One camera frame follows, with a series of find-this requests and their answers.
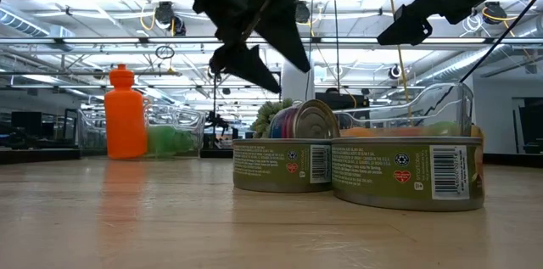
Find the barcode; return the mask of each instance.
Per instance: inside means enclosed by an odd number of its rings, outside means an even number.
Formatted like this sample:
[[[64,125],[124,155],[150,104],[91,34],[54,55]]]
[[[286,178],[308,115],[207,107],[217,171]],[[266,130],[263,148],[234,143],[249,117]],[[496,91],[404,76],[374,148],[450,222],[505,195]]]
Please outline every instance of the barcode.
[[[326,183],[331,181],[330,146],[311,145],[311,178],[310,183]]]
[[[469,199],[466,146],[430,146],[432,199]]]

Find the clear plastic container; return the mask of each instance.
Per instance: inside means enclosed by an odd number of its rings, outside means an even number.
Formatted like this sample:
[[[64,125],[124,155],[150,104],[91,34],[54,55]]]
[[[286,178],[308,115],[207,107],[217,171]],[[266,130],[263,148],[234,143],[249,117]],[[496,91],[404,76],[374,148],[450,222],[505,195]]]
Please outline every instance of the clear plastic container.
[[[105,153],[107,150],[105,113],[99,110],[77,110],[77,118],[77,145],[79,148]]]
[[[147,157],[199,156],[204,140],[204,113],[166,104],[148,104],[144,114]]]
[[[424,89],[408,104],[336,110],[341,137],[470,137],[473,93],[463,83]]]

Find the orange water bottle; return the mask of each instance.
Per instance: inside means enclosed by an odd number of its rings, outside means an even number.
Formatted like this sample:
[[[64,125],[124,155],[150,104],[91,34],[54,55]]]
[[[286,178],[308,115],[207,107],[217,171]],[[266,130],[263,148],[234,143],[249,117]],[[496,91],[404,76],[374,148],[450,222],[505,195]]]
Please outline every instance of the orange water bottle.
[[[109,73],[113,91],[104,96],[105,131],[108,156],[129,159],[147,152],[147,132],[143,118],[143,96],[132,90],[134,73],[119,64]]]

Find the red heart logo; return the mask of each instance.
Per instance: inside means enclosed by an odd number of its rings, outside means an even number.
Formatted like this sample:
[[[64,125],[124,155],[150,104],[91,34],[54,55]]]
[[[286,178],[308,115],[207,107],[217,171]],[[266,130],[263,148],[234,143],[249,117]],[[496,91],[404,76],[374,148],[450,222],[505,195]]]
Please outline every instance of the red heart logo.
[[[287,164],[287,170],[290,173],[294,173],[297,169],[298,169],[298,164],[296,164],[296,163],[288,163]]]
[[[400,183],[405,183],[411,179],[411,173],[409,171],[395,171],[394,178]]]

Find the yellow cable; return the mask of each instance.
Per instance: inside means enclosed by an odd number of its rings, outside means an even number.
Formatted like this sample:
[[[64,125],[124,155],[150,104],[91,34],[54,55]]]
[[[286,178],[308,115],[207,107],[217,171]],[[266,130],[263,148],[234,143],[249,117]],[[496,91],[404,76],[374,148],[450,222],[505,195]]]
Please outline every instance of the yellow cable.
[[[506,21],[503,21],[503,24],[506,26],[506,28],[508,29],[509,28],[509,24],[506,22]],[[509,33],[511,34],[512,37],[516,37],[515,34],[512,32],[512,30],[509,31]],[[523,51],[524,51],[524,54],[526,54],[526,57],[528,57],[528,59],[530,61],[532,61],[532,63],[535,64],[535,60],[532,58],[532,56],[528,53],[528,51],[526,50],[526,48],[523,48]]]
[[[143,28],[150,31],[150,30],[152,30],[154,28],[154,15],[156,14],[156,7],[153,8],[153,21],[151,22],[151,27],[146,26],[145,23],[143,22],[143,10],[144,9],[145,9],[145,7],[142,7],[142,15],[140,15],[140,17],[139,17],[139,22],[142,24]]]
[[[354,107],[354,109],[356,109],[356,105],[358,104],[358,103],[356,102],[356,98],[353,96],[353,94],[351,94],[349,91],[347,91],[347,88],[346,88],[346,87],[343,87],[343,89],[347,92],[347,94],[349,94],[349,96],[350,96],[351,98],[353,98],[353,101],[355,102],[355,107]]]
[[[491,19],[493,19],[493,20],[499,20],[499,21],[506,22],[506,21],[515,20],[516,18],[518,18],[517,16],[514,17],[514,18],[497,18],[497,17],[495,17],[495,16],[492,16],[492,15],[489,15],[489,14],[485,13],[485,10],[486,10],[486,9],[488,9],[488,8],[486,8],[486,7],[483,8],[483,11],[482,11],[483,15],[484,15],[485,17],[491,18]]]
[[[310,22],[309,20],[307,21],[307,23],[296,23],[298,25],[305,25],[305,26],[309,26],[309,29],[311,31],[311,36],[315,36],[315,33],[313,32],[313,24],[315,24],[318,20],[321,20],[322,19],[322,9],[319,8],[319,16],[316,17],[315,20],[313,20],[312,22]]]
[[[394,7],[394,0],[390,0],[390,7],[392,8],[392,15],[394,16],[396,12],[396,9]],[[404,85],[404,94],[406,95],[406,102],[409,103],[409,94],[407,93],[406,72],[404,71],[404,60],[401,57],[400,45],[398,45],[397,48],[398,48],[398,58],[400,60],[401,80],[403,81],[403,85]],[[411,119],[411,106],[409,107],[407,114],[408,114],[408,117]]]

